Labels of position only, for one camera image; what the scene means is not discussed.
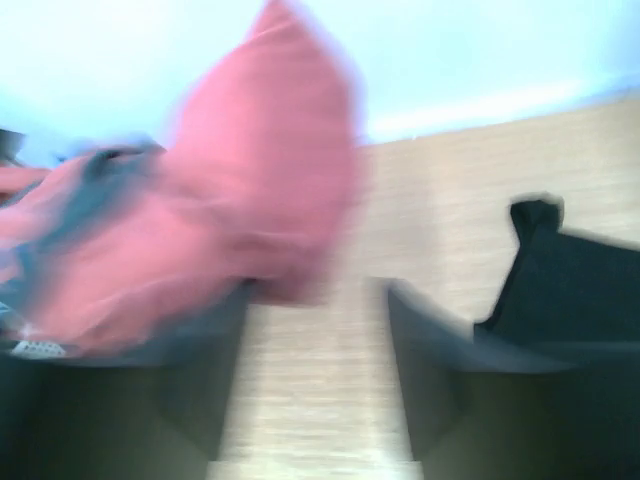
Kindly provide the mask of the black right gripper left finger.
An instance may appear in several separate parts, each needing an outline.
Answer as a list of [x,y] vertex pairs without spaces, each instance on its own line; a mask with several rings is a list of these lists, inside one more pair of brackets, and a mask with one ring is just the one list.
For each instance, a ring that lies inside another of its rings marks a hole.
[[5,479],[203,479],[217,459],[253,285],[119,357],[1,344]]

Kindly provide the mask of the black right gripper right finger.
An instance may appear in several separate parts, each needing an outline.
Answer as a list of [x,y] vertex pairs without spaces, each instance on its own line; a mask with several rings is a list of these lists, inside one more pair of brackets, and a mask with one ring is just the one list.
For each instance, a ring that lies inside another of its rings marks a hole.
[[466,336],[406,284],[387,312],[412,455],[427,479],[635,479],[639,346]]

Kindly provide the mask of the black tank top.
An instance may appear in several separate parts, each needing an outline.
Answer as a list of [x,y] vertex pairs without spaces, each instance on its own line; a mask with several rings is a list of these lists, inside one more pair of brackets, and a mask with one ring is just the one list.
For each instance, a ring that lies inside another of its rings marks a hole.
[[518,250],[475,331],[519,345],[638,341],[638,247],[561,232],[562,204],[550,198],[515,201],[509,213]]

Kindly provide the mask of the red tank top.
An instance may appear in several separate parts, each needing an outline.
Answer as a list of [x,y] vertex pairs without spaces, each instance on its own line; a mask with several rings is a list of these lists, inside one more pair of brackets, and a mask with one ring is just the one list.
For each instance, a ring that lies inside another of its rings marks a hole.
[[262,304],[316,302],[365,183],[357,117],[327,33],[296,2],[267,2],[168,146],[2,169],[2,335],[117,355],[245,280]]

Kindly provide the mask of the white plastic laundry basket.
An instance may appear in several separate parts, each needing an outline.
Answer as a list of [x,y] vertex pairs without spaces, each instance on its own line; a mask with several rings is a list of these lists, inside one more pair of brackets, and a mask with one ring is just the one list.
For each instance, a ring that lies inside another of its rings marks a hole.
[[29,359],[52,359],[66,356],[65,349],[58,344],[26,340],[17,342],[9,353],[13,356]]

